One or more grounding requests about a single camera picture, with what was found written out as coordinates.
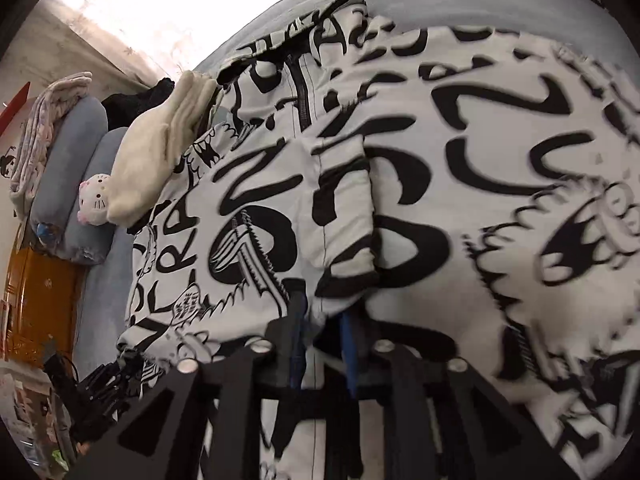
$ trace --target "metal screw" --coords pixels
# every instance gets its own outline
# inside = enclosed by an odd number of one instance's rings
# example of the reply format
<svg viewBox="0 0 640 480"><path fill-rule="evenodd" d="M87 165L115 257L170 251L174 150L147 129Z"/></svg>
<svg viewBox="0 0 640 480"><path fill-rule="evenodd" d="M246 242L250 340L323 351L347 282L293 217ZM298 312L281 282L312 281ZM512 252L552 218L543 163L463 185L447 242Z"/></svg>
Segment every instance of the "metal screw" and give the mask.
<svg viewBox="0 0 640 480"><path fill-rule="evenodd" d="M196 359L183 359L178 363L178 371L183 374L193 374L198 369Z"/></svg>
<svg viewBox="0 0 640 480"><path fill-rule="evenodd" d="M466 361L464 359L456 357L447 363L447 368L452 372L462 373L466 372L468 365L466 364Z"/></svg>
<svg viewBox="0 0 640 480"><path fill-rule="evenodd" d="M376 352L380 352L383 354L391 352L395 347L396 345L389 341L389 339L378 339L375 345L373 345L373 349Z"/></svg>
<svg viewBox="0 0 640 480"><path fill-rule="evenodd" d="M251 350L257 354L266 354L271 351L271 348L273 348L273 345L266 339L258 339L258 341L251 343L250 346Z"/></svg>

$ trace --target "black and white patterned fabric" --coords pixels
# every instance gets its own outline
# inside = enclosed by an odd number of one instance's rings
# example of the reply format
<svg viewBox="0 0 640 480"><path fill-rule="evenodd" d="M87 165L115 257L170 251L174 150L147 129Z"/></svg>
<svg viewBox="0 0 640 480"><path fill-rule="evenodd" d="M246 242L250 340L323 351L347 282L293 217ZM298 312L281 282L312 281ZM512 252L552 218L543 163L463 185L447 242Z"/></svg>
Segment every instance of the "black and white patterned fabric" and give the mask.
<svg viewBox="0 0 640 480"><path fill-rule="evenodd" d="M211 362L286 316L292 290L314 330L365 298L455 339L581 478L619 455L640 416L640 94L624 73L525 32L403 33L335 0L218 82L222 122L136 236L121 347ZM277 466L264 447L265 478L322 478L323 432L300 424Z"/></svg>

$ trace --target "wooden cabinet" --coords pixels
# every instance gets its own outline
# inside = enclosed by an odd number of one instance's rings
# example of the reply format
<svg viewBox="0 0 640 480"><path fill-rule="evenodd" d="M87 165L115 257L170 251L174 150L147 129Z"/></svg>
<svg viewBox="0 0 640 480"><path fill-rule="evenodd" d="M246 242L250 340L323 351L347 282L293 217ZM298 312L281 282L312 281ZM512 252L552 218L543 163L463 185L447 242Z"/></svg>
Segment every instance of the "wooden cabinet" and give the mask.
<svg viewBox="0 0 640 480"><path fill-rule="evenodd" d="M42 368L44 345L54 339L57 350L71 358L83 276L80 266L14 248L3 297L9 309L6 357Z"/></svg>

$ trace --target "folded blanket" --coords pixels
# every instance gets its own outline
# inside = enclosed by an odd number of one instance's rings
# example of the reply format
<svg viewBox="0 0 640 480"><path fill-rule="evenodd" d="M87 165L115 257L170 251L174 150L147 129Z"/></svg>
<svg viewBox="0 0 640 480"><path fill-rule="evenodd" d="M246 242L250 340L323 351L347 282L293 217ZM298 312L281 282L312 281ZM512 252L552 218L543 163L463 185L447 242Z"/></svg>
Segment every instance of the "folded blanket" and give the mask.
<svg viewBox="0 0 640 480"><path fill-rule="evenodd" d="M53 142L54 124L87 94L91 72L80 72L49 85L36 99L20 138L9 185L9 197L18 218L24 220L38 190Z"/></svg>
<svg viewBox="0 0 640 480"><path fill-rule="evenodd" d="M194 129L215 87L209 76L184 72L167 101L131 123L108 183L109 222L130 227L153 207L195 140Z"/></svg>

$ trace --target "curtain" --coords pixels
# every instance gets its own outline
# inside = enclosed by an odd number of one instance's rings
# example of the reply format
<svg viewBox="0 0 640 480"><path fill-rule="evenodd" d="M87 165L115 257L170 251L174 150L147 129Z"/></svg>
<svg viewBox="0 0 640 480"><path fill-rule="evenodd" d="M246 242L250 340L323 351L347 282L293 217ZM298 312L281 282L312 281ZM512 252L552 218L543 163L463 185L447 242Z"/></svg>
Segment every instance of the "curtain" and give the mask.
<svg viewBox="0 0 640 480"><path fill-rule="evenodd" d="M153 86L177 80L279 0L42 0L122 70Z"/></svg>

